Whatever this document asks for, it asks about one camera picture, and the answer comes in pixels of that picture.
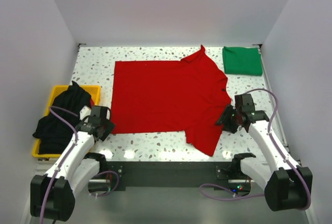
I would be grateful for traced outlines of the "red polo shirt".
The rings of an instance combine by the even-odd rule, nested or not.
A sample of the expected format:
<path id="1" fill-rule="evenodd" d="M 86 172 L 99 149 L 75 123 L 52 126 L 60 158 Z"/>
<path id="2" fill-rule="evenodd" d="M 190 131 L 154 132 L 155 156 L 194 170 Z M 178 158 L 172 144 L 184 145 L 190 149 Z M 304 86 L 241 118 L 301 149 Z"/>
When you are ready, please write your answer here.
<path id="1" fill-rule="evenodd" d="M 231 102 L 227 81 L 204 47 L 178 61 L 117 61 L 113 132 L 183 131 L 188 144 L 212 156 L 222 134 L 216 122 Z"/>

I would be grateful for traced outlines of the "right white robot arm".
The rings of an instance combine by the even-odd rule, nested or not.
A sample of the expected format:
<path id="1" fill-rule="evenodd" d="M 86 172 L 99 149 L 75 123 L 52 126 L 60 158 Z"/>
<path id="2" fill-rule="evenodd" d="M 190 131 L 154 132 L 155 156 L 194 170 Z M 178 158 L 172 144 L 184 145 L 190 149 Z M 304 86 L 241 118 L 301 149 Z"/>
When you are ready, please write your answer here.
<path id="1" fill-rule="evenodd" d="M 228 105 L 216 125 L 235 134 L 242 127 L 256 142 L 266 164 L 253 153 L 234 155 L 230 167 L 223 172 L 242 179 L 248 176 L 263 191 L 272 211 L 307 210 L 311 205 L 313 175 L 286 150 L 272 129 L 273 116 L 257 110 L 250 92 L 235 95 L 235 105 Z"/>

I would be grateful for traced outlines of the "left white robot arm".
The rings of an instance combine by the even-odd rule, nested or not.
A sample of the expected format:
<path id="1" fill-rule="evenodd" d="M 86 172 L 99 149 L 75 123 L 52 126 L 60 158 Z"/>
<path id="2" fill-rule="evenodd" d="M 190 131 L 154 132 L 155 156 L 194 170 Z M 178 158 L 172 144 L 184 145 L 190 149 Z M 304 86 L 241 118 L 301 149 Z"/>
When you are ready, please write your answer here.
<path id="1" fill-rule="evenodd" d="M 35 175 L 30 183 L 30 214 L 43 223 L 45 219 L 68 221 L 73 213 L 77 195 L 93 177 L 107 174 L 120 176 L 107 168 L 103 154 L 90 152 L 97 141 L 104 141 L 115 125 L 110 121 L 111 110 L 106 106 L 85 106 L 79 112 L 80 122 L 72 126 L 57 114 L 60 107 L 49 111 L 72 131 L 72 138 L 57 161 L 43 174 Z"/>

